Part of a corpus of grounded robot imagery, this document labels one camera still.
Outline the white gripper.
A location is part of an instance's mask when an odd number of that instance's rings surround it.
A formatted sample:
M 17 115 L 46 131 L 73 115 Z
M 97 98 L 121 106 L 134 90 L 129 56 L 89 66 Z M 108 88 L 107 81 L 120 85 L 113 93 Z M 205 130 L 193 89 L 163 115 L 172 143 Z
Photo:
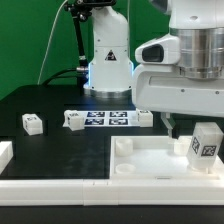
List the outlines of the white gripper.
M 161 113 L 168 136 L 174 137 L 170 113 L 224 117 L 224 77 L 209 80 L 180 76 L 174 66 L 139 65 L 133 75 L 132 102 Z

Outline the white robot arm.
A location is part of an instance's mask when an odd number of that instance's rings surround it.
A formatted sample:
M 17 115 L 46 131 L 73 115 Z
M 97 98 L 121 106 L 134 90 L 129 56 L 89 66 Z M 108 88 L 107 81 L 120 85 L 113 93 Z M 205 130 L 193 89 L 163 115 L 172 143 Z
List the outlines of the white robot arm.
M 224 0 L 149 0 L 170 16 L 169 33 L 127 55 L 123 16 L 105 3 L 93 6 L 94 58 L 87 94 L 132 92 L 138 109 L 156 111 L 165 124 L 173 113 L 224 117 Z

